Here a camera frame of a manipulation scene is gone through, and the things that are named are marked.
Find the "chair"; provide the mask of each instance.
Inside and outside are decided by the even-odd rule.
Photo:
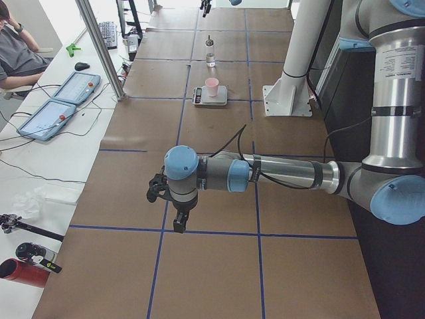
[[[53,48],[40,48],[37,53],[49,53],[52,52]],[[18,95],[18,92],[26,92],[32,89],[31,85],[20,86],[18,88],[0,88],[0,95],[5,100],[10,100],[11,98],[16,98],[17,100],[23,100],[25,97]]]

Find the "wristwatch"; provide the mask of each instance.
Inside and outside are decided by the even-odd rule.
[[[22,32],[22,30],[24,29],[24,27],[22,26],[22,24],[20,24],[20,23],[18,23],[18,25],[19,25],[19,28],[14,28],[14,30],[16,31],[16,32],[18,32],[18,33],[21,33]]]

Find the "person's hand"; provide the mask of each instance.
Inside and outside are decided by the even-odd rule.
[[[9,20],[7,20],[7,23],[10,24],[15,29],[19,29],[19,23],[16,21],[15,17],[12,15],[12,13],[9,12]]]

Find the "white table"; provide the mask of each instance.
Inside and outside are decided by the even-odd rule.
[[[97,95],[103,85],[108,83],[108,78],[93,47],[90,35],[85,32],[76,43],[76,46],[81,47],[82,50],[74,51],[73,58],[70,58],[68,52],[65,50],[65,47],[69,44],[65,44],[59,51],[39,80],[39,84],[62,84],[74,71],[75,63],[87,62],[90,68],[84,72],[99,74],[102,77],[93,96]],[[122,45],[121,39],[119,39],[119,44],[118,49],[109,50],[116,70],[120,68],[124,61],[122,57],[128,58],[126,48]],[[49,94],[53,94],[56,89],[47,88],[46,91]],[[100,112],[97,106],[89,103],[93,96],[78,108],[84,109],[70,119],[61,132],[84,134],[89,130]],[[33,91],[27,96],[17,111],[32,114],[47,99],[48,96],[42,90]],[[102,111],[87,135],[79,137],[71,134],[62,134],[49,142],[34,141],[17,149],[4,151],[0,155],[0,159],[19,166],[35,175],[73,181],[86,181],[98,153],[100,140],[104,136],[116,105],[116,98],[110,85],[96,99],[96,103]],[[17,127],[26,118],[26,116],[19,114],[11,119],[11,123]],[[0,133],[0,140],[14,136],[17,136],[16,130],[7,124]],[[0,150],[23,144],[26,141],[24,138],[16,138],[0,142]],[[83,183],[63,183],[60,181],[46,181],[33,178],[25,172],[2,162],[0,162],[0,176],[1,214],[10,213],[16,194],[25,195],[27,193],[34,193],[35,189],[43,187],[48,183],[71,187],[79,191],[82,191],[84,188]],[[37,218],[24,219],[22,222],[64,235],[75,208],[75,205],[42,201],[39,216]],[[49,239],[22,229],[17,229],[7,235],[1,232],[0,263],[9,258],[16,258],[15,249],[21,243],[25,242],[37,243],[56,252],[59,251],[61,244],[61,242],[54,239]],[[8,280],[0,280],[1,317],[14,319],[30,318],[39,302],[42,292],[42,288],[9,282]]]

